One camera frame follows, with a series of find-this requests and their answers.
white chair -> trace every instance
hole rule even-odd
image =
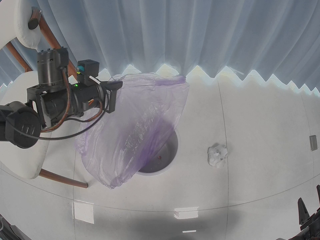
[[[2,0],[0,2],[0,49],[15,37],[28,48],[37,48],[41,37],[39,26],[30,30],[28,22],[32,14],[29,0]],[[26,89],[38,84],[38,74],[30,71],[21,74],[9,87],[1,100],[1,105],[12,101],[27,102]],[[42,133],[42,137],[50,137],[51,133]],[[52,179],[73,186],[87,188],[88,184],[54,174],[42,169],[48,140],[38,142],[28,149],[21,149],[10,142],[0,142],[0,161],[12,172],[26,179],[37,176]]]

crumpled plastic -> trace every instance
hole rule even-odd
[[[155,73],[119,75],[115,111],[77,136],[75,145],[87,171],[110,189],[127,182],[154,158],[174,132],[189,91],[186,77]],[[91,109],[82,117],[98,112]],[[81,130],[90,123],[82,123]]]
[[[221,168],[225,165],[225,158],[228,155],[227,147],[225,145],[218,145],[208,149],[208,163],[211,166]]]

floor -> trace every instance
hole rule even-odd
[[[164,65],[158,74],[176,71]],[[310,214],[319,207],[320,149],[310,151],[309,136],[320,136],[320,93],[237,74],[225,68],[210,78],[199,67],[188,74],[179,151],[166,172],[136,174],[110,190],[85,170],[72,139],[51,141],[43,168],[89,188],[22,179],[1,165],[0,214],[32,240],[293,237],[298,198]],[[68,121],[52,136],[78,126]],[[207,162],[215,143],[228,148],[219,169]]]

white square on floor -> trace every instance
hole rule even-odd
[[[94,206],[85,202],[73,202],[74,218],[94,224]]]

curtain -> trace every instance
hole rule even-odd
[[[31,0],[70,59],[100,62],[111,75],[129,65],[155,72],[164,63],[210,77],[225,66],[243,80],[256,70],[298,88],[320,88],[319,0]],[[36,70],[36,51],[14,46]],[[38,50],[48,43],[42,38]],[[0,82],[23,69],[0,51]]]

